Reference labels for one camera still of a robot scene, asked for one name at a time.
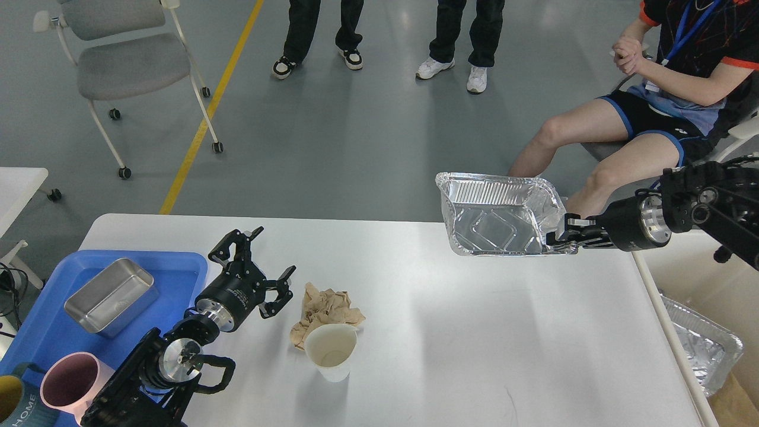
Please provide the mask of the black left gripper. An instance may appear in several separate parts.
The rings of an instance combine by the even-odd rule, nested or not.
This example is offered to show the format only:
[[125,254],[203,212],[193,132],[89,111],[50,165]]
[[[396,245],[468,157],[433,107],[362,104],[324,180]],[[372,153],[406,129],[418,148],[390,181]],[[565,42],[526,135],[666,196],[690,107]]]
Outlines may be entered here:
[[[252,231],[232,230],[209,252],[208,259],[222,265],[218,276],[195,299],[194,310],[211,319],[221,332],[235,332],[258,306],[263,319],[277,315],[292,300],[290,278],[296,271],[292,265],[279,279],[265,279],[255,265],[250,245],[263,227]],[[261,284],[244,279],[264,279]],[[276,298],[266,302],[266,293],[276,291]]]

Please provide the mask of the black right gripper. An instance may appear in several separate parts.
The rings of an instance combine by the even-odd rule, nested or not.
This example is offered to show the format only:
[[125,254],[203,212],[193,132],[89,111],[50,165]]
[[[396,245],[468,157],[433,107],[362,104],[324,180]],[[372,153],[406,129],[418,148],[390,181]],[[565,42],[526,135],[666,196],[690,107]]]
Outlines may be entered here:
[[564,233],[604,230],[607,235],[570,235],[559,240],[555,232],[546,235],[551,250],[614,248],[639,251],[666,246],[672,236],[662,213],[660,196],[634,196],[611,203],[596,219],[564,217]]

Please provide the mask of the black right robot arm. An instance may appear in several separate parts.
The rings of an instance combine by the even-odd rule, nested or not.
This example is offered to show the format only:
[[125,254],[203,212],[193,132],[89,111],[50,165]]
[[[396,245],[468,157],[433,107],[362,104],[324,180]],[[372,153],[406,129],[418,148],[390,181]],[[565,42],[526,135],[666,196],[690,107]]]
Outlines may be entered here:
[[659,189],[639,189],[585,219],[566,213],[545,246],[640,251],[664,247],[673,234],[699,228],[718,241],[716,262],[724,264],[734,254],[757,268],[757,182],[757,154],[666,168]]

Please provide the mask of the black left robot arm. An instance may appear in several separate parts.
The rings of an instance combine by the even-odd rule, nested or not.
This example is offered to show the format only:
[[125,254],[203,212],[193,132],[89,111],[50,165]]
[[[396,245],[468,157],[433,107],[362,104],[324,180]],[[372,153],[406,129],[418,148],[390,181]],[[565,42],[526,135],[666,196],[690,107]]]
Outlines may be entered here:
[[263,232],[230,231],[209,252],[222,271],[200,292],[192,308],[167,333],[152,328],[87,406],[82,426],[182,426],[195,394],[224,391],[235,361],[205,354],[220,333],[238,330],[258,309],[271,318],[292,299],[290,266],[268,279],[252,259],[250,245]]

